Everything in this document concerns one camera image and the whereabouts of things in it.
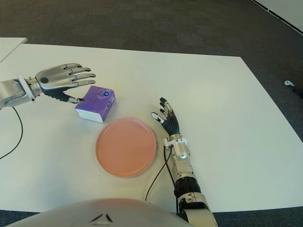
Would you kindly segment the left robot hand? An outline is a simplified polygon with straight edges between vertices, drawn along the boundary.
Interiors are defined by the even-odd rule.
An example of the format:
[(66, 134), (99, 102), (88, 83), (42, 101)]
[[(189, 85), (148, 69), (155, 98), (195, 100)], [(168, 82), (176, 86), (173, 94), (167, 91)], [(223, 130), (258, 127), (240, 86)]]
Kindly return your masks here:
[(68, 63), (44, 69), (35, 76), (43, 94), (62, 102), (78, 104), (82, 98), (65, 94), (72, 88), (94, 84), (96, 75), (78, 63)]

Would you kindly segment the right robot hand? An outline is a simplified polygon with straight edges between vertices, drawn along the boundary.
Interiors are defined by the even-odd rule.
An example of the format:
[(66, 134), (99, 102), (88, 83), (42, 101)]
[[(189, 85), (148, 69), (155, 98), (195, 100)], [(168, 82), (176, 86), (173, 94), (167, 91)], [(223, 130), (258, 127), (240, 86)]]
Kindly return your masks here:
[(162, 107), (160, 112), (165, 118), (160, 117), (156, 112), (151, 113), (152, 118), (162, 125), (169, 136), (180, 134), (179, 123), (170, 103), (161, 97), (160, 106)]

